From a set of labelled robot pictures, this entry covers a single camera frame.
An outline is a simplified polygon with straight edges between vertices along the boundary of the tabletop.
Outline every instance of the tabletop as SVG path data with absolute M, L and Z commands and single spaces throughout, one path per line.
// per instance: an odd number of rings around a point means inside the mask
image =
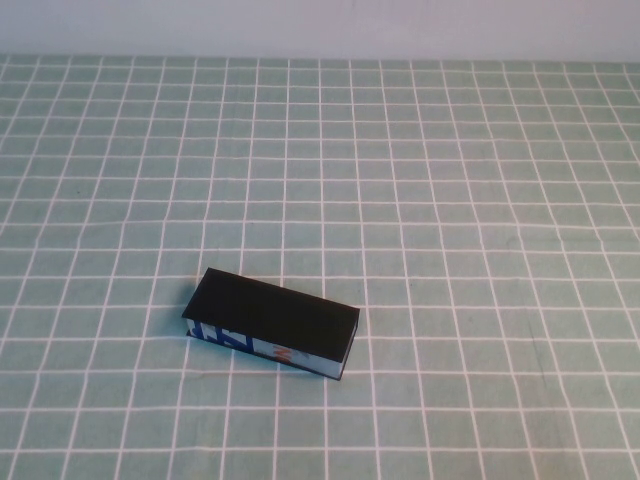
M 0 55 L 0 478 L 640 478 L 640 65 Z M 362 309 L 341 381 L 185 336 Z

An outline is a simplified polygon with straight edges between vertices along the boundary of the white grid line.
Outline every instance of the white grid line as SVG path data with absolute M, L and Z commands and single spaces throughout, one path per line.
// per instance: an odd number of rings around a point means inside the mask
M 66 79 L 67 75 L 69 74 L 70 66 L 71 66 L 71 62 L 68 62 L 67 66 L 66 66 L 66 70 L 65 70 L 65 76 L 64 76 L 65 79 Z M 62 91 L 63 85 L 64 85 L 64 81 L 62 81 L 59 84 L 58 89 L 56 91 L 56 97 L 58 95 L 60 95 L 60 92 Z M 45 125 L 43 125 L 42 130 L 40 131 L 41 134 L 42 134 L 42 132 L 44 132 L 44 129 L 46 128 L 46 123 L 47 122 L 45 122 Z M 78 138 L 77 137 L 77 133 L 78 132 L 76 132 L 76 136 L 74 136 L 74 142 Z M 40 141 L 41 138 L 42 138 L 42 135 L 38 136 L 38 140 L 36 141 L 36 144 L 39 144 L 39 141 Z M 67 159 L 65 161 L 65 164 L 64 164 L 64 167 L 63 167 L 63 170 L 62 170 L 63 172 L 66 170 L 68 165 L 69 165 L 69 157 L 67 157 Z M 56 190 L 55 190 L 56 194 L 58 193 L 58 191 L 60 190 L 60 186 L 62 185 L 62 178 L 63 177 L 60 176 L 60 178 L 58 179 L 58 182 L 56 184 Z M 51 216 L 51 212 L 52 211 L 53 211 L 53 203 L 51 203 L 49 205 L 49 207 L 47 209 L 47 213 L 46 213 L 46 215 L 44 217 L 44 220 L 42 222 L 42 225 L 40 226 L 40 229 L 38 231 L 38 237 L 36 239 L 36 247 L 37 247 L 40 239 L 42 238 L 42 234 L 45 231 L 45 228 L 46 228 L 46 226 L 48 224 L 49 217 Z M 36 257 L 36 252 L 37 252 L 37 248 L 34 248 L 33 252 L 31 253 L 31 256 L 29 258 L 29 264 L 27 266 L 27 271 L 26 271 L 25 277 L 24 277 L 23 281 L 20 284 L 20 291 L 18 293 L 18 299 L 22 298 L 22 295 L 24 295 L 25 286 L 27 284 L 27 278 L 29 277 L 29 273 L 31 272 L 31 269 L 33 268 L 34 260 L 35 260 L 35 257 Z M 67 279 L 65 281 L 65 286 L 64 286 L 64 289 L 63 289 L 61 297 L 60 297 L 60 303 L 62 303 L 62 298 L 64 298 L 64 295 L 66 295 L 66 290 L 67 290 L 68 285 L 69 285 L 69 279 Z M 9 317 L 7 330 L 6 330 L 7 333 L 9 332 L 9 328 L 11 327 L 11 324 L 12 324 L 13 320 L 15 319 L 16 305 L 14 305 L 14 307 L 11 310 L 11 315 Z M 38 370 L 41 370 L 44 367 L 44 365 L 46 364 L 47 356 L 49 355 L 49 351 L 50 351 L 50 348 L 51 348 L 53 332 L 55 330 L 56 323 L 57 323 L 56 320 L 58 318 L 59 318 L 59 315 L 56 314 L 56 318 L 54 319 L 54 322 L 53 322 L 54 325 L 52 326 L 51 332 L 49 334 L 49 338 L 47 339 L 47 343 L 46 343 L 46 346 L 45 346 L 44 354 L 42 356 L 42 360 L 40 361 L 40 365 L 39 365 Z M 4 349 L 5 345 L 6 345 L 6 336 L 3 337 L 2 340 L 3 340 L 2 341 L 2 345 L 0 345 L 0 355 L 2 355 L 2 351 L 3 351 L 3 349 Z M 26 431 L 27 431 L 27 426 L 28 426 L 28 423 L 29 423 L 30 409 L 31 409 L 31 407 L 33 407 L 33 403 L 34 403 L 34 400 L 35 400 L 35 397 L 36 397 L 36 392 L 37 392 L 37 390 L 39 388 L 39 382 L 40 382 L 40 374 L 37 373 L 36 374 L 35 385 L 33 387 L 33 392 L 31 393 L 31 396 L 29 398 L 29 406 L 28 406 L 27 411 L 25 413 L 24 419 L 22 420 L 22 428 L 20 429 L 20 436 L 18 438 L 18 444 L 17 444 L 16 453 L 14 453 L 14 455 L 11 458 L 11 466 L 9 467 L 9 472 L 7 474 L 8 480 L 11 480 L 11 478 L 13 477 L 13 474 L 15 472 L 15 468 L 16 468 L 16 464 L 17 464 L 17 461 L 18 461 L 20 448 L 22 447 L 22 443 L 24 442 L 25 434 L 26 434 Z
M 474 81 L 476 82 L 476 86 L 477 86 L 477 79 L 475 77 L 475 75 L 473 75 Z M 485 115 L 486 118 L 486 110 L 484 108 L 484 106 L 482 107 L 482 112 L 483 115 Z M 458 136 L 458 129 L 457 127 L 454 127 L 455 131 L 456 131 L 456 136 Z M 467 190 L 469 192 L 469 198 L 472 198 L 473 194 L 471 192 L 471 185 L 469 183 L 469 176 L 468 176 L 468 172 L 467 172 L 467 167 L 465 164 L 463 164 L 463 171 L 464 171 L 464 175 L 465 175 L 465 180 L 467 182 Z M 472 205 L 471 208 L 473 209 L 473 215 L 476 219 L 476 223 L 477 223 L 477 228 L 478 228 L 478 238 L 480 239 L 480 247 L 482 250 L 482 258 L 484 261 L 484 266 L 487 270 L 487 274 L 490 275 L 489 276 L 489 286 L 491 288 L 491 297 L 493 299 L 493 303 L 495 305 L 498 305 L 498 297 L 496 295 L 496 291 L 495 291 L 495 286 L 494 286 L 494 280 L 493 280 L 493 276 L 490 273 L 491 272 L 491 268 L 489 265 L 489 260 L 487 258 L 487 250 L 485 249 L 485 245 L 484 245 L 484 240 L 483 240 L 483 235 L 482 235 L 482 229 L 480 228 L 480 220 L 478 217 L 478 212 L 476 210 L 475 205 Z M 513 361 L 511 359 L 511 352 L 509 351 L 509 345 L 507 344 L 507 340 L 506 340 L 506 334 L 505 334 L 505 330 L 504 330 L 504 323 L 503 323 L 503 319 L 502 319 L 502 315 L 500 313 L 500 310 L 496 310 L 496 314 L 498 317 L 498 325 L 500 327 L 500 335 L 502 337 L 502 344 L 504 345 L 504 350 L 506 353 L 506 357 L 507 357 L 507 363 L 509 364 L 509 372 L 511 372 L 513 374 L 514 372 L 514 368 L 513 368 Z M 520 421 L 522 424 L 522 431 L 524 432 L 524 437 L 525 437 L 525 441 L 527 444 L 527 448 L 529 449 L 529 459 L 531 461 L 531 468 L 533 470 L 533 476 L 536 480 L 538 480 L 540 478 L 540 475 L 538 474 L 538 467 L 536 465 L 536 461 L 535 458 L 533 456 L 533 452 L 531 451 L 531 439 L 529 438 L 529 430 L 527 428 L 527 422 L 525 419 L 525 415 L 524 415 L 524 411 L 522 410 L 522 398 L 520 396 L 520 389 L 518 388 L 518 385 L 516 384 L 516 382 L 514 382 L 514 389 L 516 392 L 516 400 L 518 403 L 518 408 L 520 409 L 519 414 L 520 414 Z
M 156 103 L 154 103 L 154 111 L 155 111 L 155 107 L 157 105 L 157 99 L 158 97 L 156 96 Z M 147 130 L 147 133 L 149 133 L 151 130 L 151 126 L 149 126 L 149 129 Z M 144 142 L 144 150 L 146 150 L 147 145 L 149 144 L 148 138 L 145 140 Z M 137 174 L 140 175 L 140 171 L 142 170 L 142 163 L 140 163 L 139 167 L 138 167 L 138 172 Z M 138 188 L 138 182 L 137 182 L 137 177 L 136 177 L 136 182 L 134 184 L 134 192 L 137 190 Z M 128 214 L 131 213 L 131 207 L 133 206 L 133 202 L 130 202 L 129 204 L 129 210 L 128 210 Z M 165 231 L 165 223 L 163 222 L 162 224 L 162 233 L 161 233 L 161 237 L 160 237 L 160 254 L 162 253 L 162 246 L 163 246 L 163 241 L 164 241 L 164 231 Z M 151 294 L 150 294 L 150 299 L 149 299 L 149 303 L 147 305 L 147 313 L 145 316 L 145 322 L 144 322 L 144 327 L 142 329 L 142 337 L 144 337 L 147 333 L 147 327 L 149 325 L 149 317 L 150 317 L 150 305 L 153 301 L 153 294 L 155 292 L 155 287 L 156 287 L 156 280 L 157 280 L 157 275 L 158 275 L 158 269 L 160 267 L 160 254 L 158 255 L 158 259 L 156 261 L 156 268 L 155 268 L 155 276 L 154 276 L 154 280 L 153 280 L 153 284 L 151 287 Z M 113 277 L 109 280 L 109 285 L 113 285 L 112 282 Z M 136 362 L 135 362 L 135 366 L 133 368 L 133 382 L 131 385 L 131 392 L 129 393 L 129 401 L 127 404 L 127 413 L 125 415 L 124 418 L 124 425 L 122 427 L 122 436 L 120 438 L 120 449 L 118 451 L 118 459 L 116 462 L 116 468 L 114 471 L 114 479 L 117 479 L 120 475 L 120 469 L 122 468 L 122 457 L 124 455 L 124 450 L 125 450 L 125 444 L 126 444 L 126 439 L 127 439 L 127 434 L 128 434 L 128 429 L 129 429 L 129 419 L 131 417 L 131 407 L 133 407 L 133 396 L 135 394 L 135 389 L 136 389 L 136 380 L 137 380 L 137 369 L 140 366 L 140 359 L 142 358 L 142 350 L 144 347 L 144 338 L 141 339 L 140 341 L 140 345 L 138 346 L 138 353 L 136 356 Z
M 353 71 L 351 70 L 351 63 L 349 63 L 349 83 L 352 84 L 353 83 Z M 353 101 L 353 87 L 351 87 L 351 100 Z M 358 144 L 356 143 L 354 145 L 354 151 L 355 151 L 355 162 L 356 162 L 356 179 L 359 180 L 360 178 L 360 160 L 359 160 L 359 151 L 358 151 Z M 365 243 L 364 243 L 364 226 L 362 223 L 362 203 L 361 203 L 361 199 L 362 199 L 362 193 L 360 190 L 360 182 L 358 181 L 356 183 L 356 188 L 357 188 L 357 193 L 358 193 L 358 213 L 360 216 L 360 257 L 362 260 L 362 274 L 365 277 L 365 288 L 364 288 L 364 308 L 361 310 L 360 313 L 360 317 L 362 317 L 362 315 L 365 315 L 365 319 L 366 319 L 366 325 L 367 325 L 367 332 L 371 332 L 371 317 L 369 316 L 369 309 L 368 309 L 368 305 L 369 305 L 369 293 L 368 293 L 368 289 L 367 289 L 367 285 L 366 285 L 366 277 L 367 277 L 367 262 L 366 262 L 366 258 L 365 258 Z M 375 381 L 375 375 L 374 375 L 374 363 L 373 363 L 373 347 L 372 347 L 372 342 L 371 339 L 367 340 L 368 342 L 368 351 L 369 351 L 369 369 L 370 369 L 370 379 L 371 379 L 371 406 L 372 406 L 372 412 L 371 414 L 373 415 L 373 441 L 374 441 L 374 445 L 375 445 L 375 458 L 376 458 L 376 477 L 378 480 L 382 479 L 382 467 L 380 465 L 380 436 L 379 436 L 379 430 L 378 430 L 378 411 L 377 411 L 377 402 L 376 402 L 376 381 Z
M 445 91 L 447 92 L 447 98 L 449 98 L 449 92 L 446 89 L 446 76 L 442 74 L 443 80 L 445 82 Z M 431 174 L 431 169 L 429 168 L 429 177 L 432 177 Z M 440 214 L 438 212 L 438 210 L 436 209 L 436 218 L 438 220 L 438 223 L 440 224 Z M 438 228 L 439 234 L 440 234 L 440 245 L 442 246 L 442 255 L 446 257 L 446 251 L 445 251 L 445 247 L 444 247 L 444 232 L 442 230 L 442 225 L 439 226 Z M 447 277 L 449 277 L 449 266 L 447 265 L 447 262 L 444 262 L 444 271 Z M 458 319 L 458 314 L 455 310 L 455 300 L 454 300 L 454 296 L 453 296 L 453 288 L 451 286 L 451 280 L 449 278 L 447 278 L 447 288 L 449 290 L 449 301 L 451 302 L 451 308 L 453 310 L 453 322 L 455 325 L 455 330 L 456 330 L 456 336 L 458 337 L 458 351 L 460 352 L 460 359 L 462 361 L 462 372 L 464 374 L 464 380 L 465 380 L 465 384 L 467 387 L 467 396 L 469 398 L 469 407 L 471 409 L 471 423 L 473 425 L 473 436 L 474 436 L 474 440 L 476 443 L 476 448 L 477 448 L 477 452 L 478 452 L 478 463 L 480 465 L 480 472 L 482 474 L 482 480 L 487 480 L 487 472 L 484 466 L 484 458 L 482 456 L 482 444 L 480 443 L 480 434 L 478 432 L 478 423 L 476 421 L 476 416 L 474 413 L 474 405 L 473 405 L 473 395 L 471 393 L 471 381 L 469 379 L 469 374 L 467 371 L 467 360 L 464 354 L 464 348 L 462 346 L 462 340 L 460 340 L 460 322 Z
M 256 104 L 258 101 L 258 89 L 256 88 L 255 91 L 255 95 L 253 98 L 253 121 L 251 123 L 251 141 L 249 143 L 249 165 L 248 165 L 248 169 L 247 169 L 247 180 L 251 179 L 251 160 L 253 159 L 253 146 L 254 146 L 254 140 L 253 140 L 253 132 L 254 132 L 254 127 L 255 127 L 255 119 L 256 119 Z M 244 217 L 242 219 L 242 240 L 241 240 L 241 248 L 240 248 L 240 264 L 238 265 L 238 270 L 239 272 L 242 274 L 244 272 L 244 249 L 245 249 L 245 245 L 246 245 L 246 239 L 247 239 L 247 212 L 249 211 L 249 189 L 247 188 L 246 191 L 246 195 L 245 195 L 245 203 L 244 203 Z M 235 357 L 236 357 L 236 351 L 232 350 L 231 351 L 231 362 L 229 365 L 229 381 L 227 383 L 227 410 L 225 412 L 224 415 L 224 433 L 223 433 L 223 440 L 222 440 L 222 446 L 223 446 L 223 451 L 222 451 L 222 456 L 220 458 L 220 480 L 224 479 L 224 474 L 225 474 L 225 460 L 226 460 L 226 450 L 224 447 L 227 446 L 227 440 L 229 438 L 229 417 L 231 415 L 229 407 L 231 405 L 231 388 L 233 385 L 233 373 L 234 373 L 234 361 L 235 361 Z

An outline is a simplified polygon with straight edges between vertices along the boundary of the grid square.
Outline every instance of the grid square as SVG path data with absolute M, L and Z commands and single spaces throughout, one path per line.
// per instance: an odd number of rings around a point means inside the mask
M 233 410 L 229 413 L 227 444 L 230 447 L 272 446 L 274 422 L 274 412 Z
M 324 445 L 324 414 L 282 410 L 278 414 L 279 447 L 320 447 Z
M 329 411 L 329 446 L 374 445 L 373 412 Z
M 23 448 L 66 448 L 73 426 L 72 412 L 33 412 L 22 441 Z

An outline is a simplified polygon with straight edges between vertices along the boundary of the black box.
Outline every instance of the black box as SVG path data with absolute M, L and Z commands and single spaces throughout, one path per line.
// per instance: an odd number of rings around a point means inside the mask
M 187 335 L 340 380 L 360 310 L 207 269 L 189 305 Z

